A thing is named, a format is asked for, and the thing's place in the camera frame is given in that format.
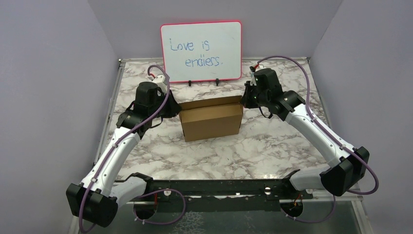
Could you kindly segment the brown cardboard box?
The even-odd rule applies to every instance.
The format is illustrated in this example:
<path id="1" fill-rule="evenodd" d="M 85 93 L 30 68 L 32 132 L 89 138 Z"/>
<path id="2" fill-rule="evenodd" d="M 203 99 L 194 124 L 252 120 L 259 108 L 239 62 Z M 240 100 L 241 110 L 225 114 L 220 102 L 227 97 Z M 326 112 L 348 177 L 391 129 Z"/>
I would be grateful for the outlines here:
<path id="1" fill-rule="evenodd" d="M 180 103 L 179 119 L 186 142 L 237 135 L 243 119 L 241 96 Z"/>

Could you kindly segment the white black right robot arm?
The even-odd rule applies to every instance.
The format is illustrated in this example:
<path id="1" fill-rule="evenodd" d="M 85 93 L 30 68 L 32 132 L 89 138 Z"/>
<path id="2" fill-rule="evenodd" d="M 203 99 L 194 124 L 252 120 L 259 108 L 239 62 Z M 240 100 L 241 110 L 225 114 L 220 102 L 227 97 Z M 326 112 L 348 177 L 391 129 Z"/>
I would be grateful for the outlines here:
<path id="1" fill-rule="evenodd" d="M 294 198 L 307 189 L 327 190 L 341 196 L 364 177 L 369 152 L 354 146 L 334 133 L 295 91 L 283 91 L 276 72 L 259 66 L 245 83 L 241 104 L 247 109 L 265 107 L 270 115 L 298 130 L 323 156 L 327 169 L 298 170 L 283 178 L 281 192 Z"/>

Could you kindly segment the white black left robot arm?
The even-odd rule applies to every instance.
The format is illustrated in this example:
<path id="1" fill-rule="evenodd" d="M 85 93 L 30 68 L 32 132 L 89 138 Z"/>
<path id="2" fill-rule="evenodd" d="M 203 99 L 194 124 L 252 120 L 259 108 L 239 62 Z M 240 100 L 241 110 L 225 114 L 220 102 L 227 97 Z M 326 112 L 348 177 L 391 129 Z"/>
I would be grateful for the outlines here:
<path id="1" fill-rule="evenodd" d="M 78 217 L 80 232 L 86 234 L 95 225 L 107 227 L 118 208 L 138 197 L 147 200 L 153 192 L 152 177 L 135 173 L 115 186 L 115 179 L 126 158 L 153 128 L 154 118 L 172 118 L 181 107 L 166 82 L 145 81 L 138 85 L 135 100 L 119 115 L 116 129 L 104 154 L 79 184 L 70 184 L 66 191 L 71 212 Z"/>

